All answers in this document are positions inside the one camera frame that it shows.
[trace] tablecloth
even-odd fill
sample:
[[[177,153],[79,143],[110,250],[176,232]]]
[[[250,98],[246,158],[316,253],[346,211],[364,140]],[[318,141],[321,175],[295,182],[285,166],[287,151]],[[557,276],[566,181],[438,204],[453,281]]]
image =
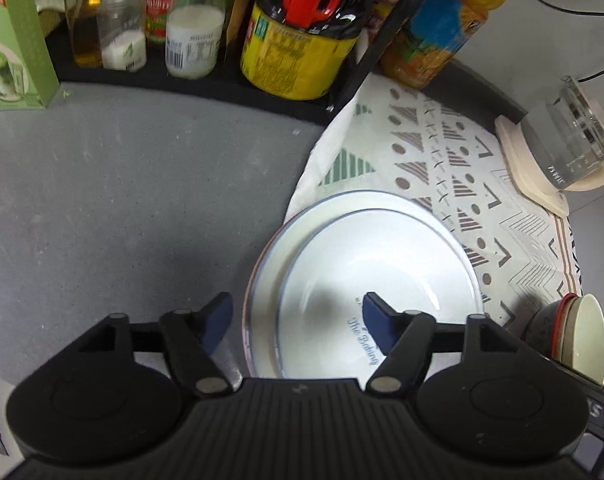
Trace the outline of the tablecloth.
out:
[[[323,133],[287,219],[354,189],[390,191],[428,208],[463,245],[485,312],[516,335],[544,305],[581,294],[568,221],[517,192],[499,140],[383,76],[368,76]]]

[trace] white plate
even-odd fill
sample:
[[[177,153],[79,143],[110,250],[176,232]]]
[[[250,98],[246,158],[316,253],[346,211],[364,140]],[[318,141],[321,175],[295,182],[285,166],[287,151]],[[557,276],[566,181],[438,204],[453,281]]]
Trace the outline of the white plate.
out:
[[[422,206],[402,196],[384,191],[356,190],[336,194],[320,200],[284,225],[262,251],[255,264],[246,289],[242,313],[242,338],[249,371],[255,377],[280,377],[275,363],[275,321],[277,297],[288,266],[297,251],[311,235],[340,216],[362,209],[385,208],[401,211],[413,218],[434,222],[433,229],[443,236],[451,236],[447,229]],[[454,248],[464,260],[470,275],[472,266],[463,248]],[[477,310],[482,309],[482,294],[475,277],[472,278]]]
[[[320,229],[299,251],[280,291],[275,355],[292,379],[356,377],[384,360],[362,320],[362,298],[376,292],[398,312],[420,310],[464,323],[481,312],[474,274],[437,221],[369,209]]]

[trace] green box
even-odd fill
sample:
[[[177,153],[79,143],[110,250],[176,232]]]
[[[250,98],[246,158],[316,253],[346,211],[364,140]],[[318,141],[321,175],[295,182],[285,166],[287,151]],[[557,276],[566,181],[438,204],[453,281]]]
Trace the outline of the green box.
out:
[[[59,85],[35,0],[0,0],[0,110],[43,108]]]

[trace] ribbed black surface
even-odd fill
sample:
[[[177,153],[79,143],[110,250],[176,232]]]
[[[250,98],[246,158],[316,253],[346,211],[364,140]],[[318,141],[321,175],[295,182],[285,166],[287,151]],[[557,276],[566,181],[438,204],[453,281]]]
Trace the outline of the ribbed black surface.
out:
[[[590,478],[569,458],[492,466],[440,448],[398,400],[353,380],[245,380],[203,400],[162,446],[129,462],[74,470],[31,459],[11,480],[556,480]]]

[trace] red rim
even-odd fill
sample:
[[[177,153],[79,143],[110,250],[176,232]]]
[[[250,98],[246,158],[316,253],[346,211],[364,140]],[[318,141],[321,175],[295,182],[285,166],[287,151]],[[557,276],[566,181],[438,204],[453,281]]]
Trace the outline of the red rim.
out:
[[[555,313],[555,324],[552,327],[552,339],[550,340],[550,356],[554,359],[559,359],[561,357],[557,355],[557,350],[560,346],[560,330],[562,328],[562,317],[564,310],[566,309],[568,302],[577,297],[577,294],[570,292],[562,298],[560,306],[557,307],[557,312]]]

